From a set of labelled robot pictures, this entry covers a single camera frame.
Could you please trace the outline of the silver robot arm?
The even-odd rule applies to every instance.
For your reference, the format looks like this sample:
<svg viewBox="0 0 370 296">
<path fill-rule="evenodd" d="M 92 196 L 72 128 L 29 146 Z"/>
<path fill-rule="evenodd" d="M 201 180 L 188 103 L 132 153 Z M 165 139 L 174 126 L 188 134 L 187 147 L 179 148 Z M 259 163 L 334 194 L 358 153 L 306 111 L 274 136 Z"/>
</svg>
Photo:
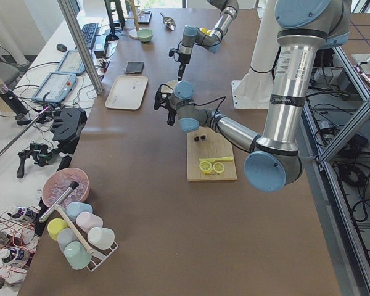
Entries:
<svg viewBox="0 0 370 296">
<path fill-rule="evenodd" d="M 249 183 L 263 192 L 274 192 L 296 181 L 302 173 L 302 161 L 295 142 L 306 91 L 318 51 L 343 45 L 349 36 L 350 1 L 270 1 L 259 29 L 267 35 L 273 27 L 271 50 L 278 57 L 268 65 L 276 72 L 269 99 L 265 128 L 257 133 L 222 114 L 218 109 L 205 109 L 194 102 L 193 86 L 183 80 L 193 47 L 209 51 L 219 49 L 228 27 L 236 19 L 236 1 L 213 1 L 221 11 L 215 28 L 206 33 L 186 26 L 178 47 L 171 49 L 180 63 L 177 84 L 171 92 L 157 91 L 155 109 L 168 111 L 169 125 L 178 123 L 190 133 L 209 127 L 228 141 L 248 151 L 244 163 Z"/>
<path fill-rule="evenodd" d="M 206 50 L 216 53 L 220 44 L 228 32 L 230 24 L 236 19 L 239 12 L 239 5 L 236 0 L 212 0 L 208 3 L 221 11 L 220 18 L 212 29 L 202 29 L 186 25 L 183 30 L 182 40 L 177 48 L 169 50 L 169 56 L 178 55 L 177 61 L 180 63 L 178 79 L 181 81 L 185 72 L 186 65 L 189 64 L 194 45 L 202 46 Z"/>
</svg>

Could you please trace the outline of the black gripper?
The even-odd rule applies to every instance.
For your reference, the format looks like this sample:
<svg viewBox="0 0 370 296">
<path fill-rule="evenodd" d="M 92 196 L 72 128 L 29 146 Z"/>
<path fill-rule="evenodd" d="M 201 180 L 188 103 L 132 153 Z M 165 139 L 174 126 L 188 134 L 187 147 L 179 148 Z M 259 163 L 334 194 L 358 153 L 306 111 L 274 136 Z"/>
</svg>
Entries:
<svg viewBox="0 0 370 296">
<path fill-rule="evenodd" d="M 167 125 L 173 126 L 175 123 L 176 110 L 170 105 L 170 97 L 166 99 L 162 97 L 160 87 L 161 86 L 159 86 L 157 92 L 155 93 L 154 110 L 158 110 L 159 108 L 167 109 L 168 111 Z"/>
<path fill-rule="evenodd" d="M 191 48 L 190 47 L 181 47 L 179 49 L 171 48 L 169 50 L 169 56 L 173 57 L 174 54 L 178 55 L 178 62 L 180 62 L 177 81 L 181 81 L 183 79 L 185 65 L 188 64 L 191 59 Z"/>
</svg>

